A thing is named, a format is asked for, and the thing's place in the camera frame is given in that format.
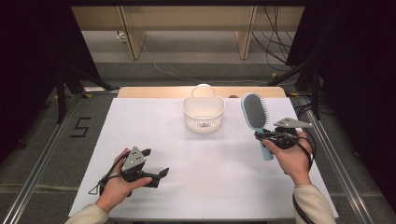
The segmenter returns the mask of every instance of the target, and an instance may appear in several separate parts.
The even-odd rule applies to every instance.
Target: sleeve
[[[103,224],[108,219],[108,213],[102,210],[95,204],[89,204],[84,207],[78,213],[75,213],[70,217],[65,224],[80,224],[80,223],[90,223],[90,224]]]
[[[302,219],[304,215],[312,221],[311,223],[335,223],[329,202],[314,185],[295,186],[293,197],[297,203],[294,205],[297,224],[306,223]]]

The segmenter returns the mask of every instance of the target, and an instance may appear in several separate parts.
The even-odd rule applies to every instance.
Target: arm
[[[121,154],[114,160],[118,161],[119,158],[128,151],[125,148]],[[119,162],[114,168],[113,172],[120,172],[122,163]],[[126,182],[121,176],[111,178],[106,183],[105,189],[95,204],[90,204],[84,209],[70,217],[66,224],[78,224],[78,223],[105,223],[108,219],[108,213],[122,203],[127,195],[134,189],[143,187],[151,182],[150,177],[140,178],[134,182]]]
[[[299,143],[309,152],[312,148],[306,139],[306,133],[298,133]],[[294,214],[297,223],[305,223],[302,216],[306,216],[314,223],[335,223],[332,209],[323,194],[312,185],[309,177],[308,158],[297,145],[288,149],[281,149],[269,140],[262,141],[276,156],[282,170],[288,174],[294,183]]]

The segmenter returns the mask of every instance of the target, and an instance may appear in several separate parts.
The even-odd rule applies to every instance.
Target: perforated basket
[[[212,95],[195,96],[199,88],[209,88]],[[216,95],[215,90],[207,85],[200,84],[191,92],[191,97],[183,100],[184,120],[187,127],[195,133],[213,133],[219,128],[224,112],[224,100]]]

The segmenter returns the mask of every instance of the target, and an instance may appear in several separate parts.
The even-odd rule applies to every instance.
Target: white tabletop
[[[183,99],[114,99],[70,216],[98,196],[88,194],[128,147],[151,154],[143,168],[169,174],[157,189],[140,188],[111,217],[146,221],[251,221],[294,218],[293,183],[276,159],[264,161],[259,141],[247,126],[241,99],[224,99],[223,122],[208,135],[184,124]],[[288,98],[266,98],[269,122],[295,118]],[[311,179],[332,200],[314,164]]]

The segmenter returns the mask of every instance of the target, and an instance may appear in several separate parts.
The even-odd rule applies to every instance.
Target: person's right hand
[[[297,132],[297,135],[298,137],[307,138],[306,133],[304,132]],[[312,147],[303,138],[299,139],[298,142],[305,147],[309,153],[312,153]],[[299,146],[295,145],[288,149],[282,149],[277,147],[270,140],[265,139],[262,142],[276,156],[280,167],[291,177],[295,185],[311,184],[311,180],[308,175],[309,160]]]

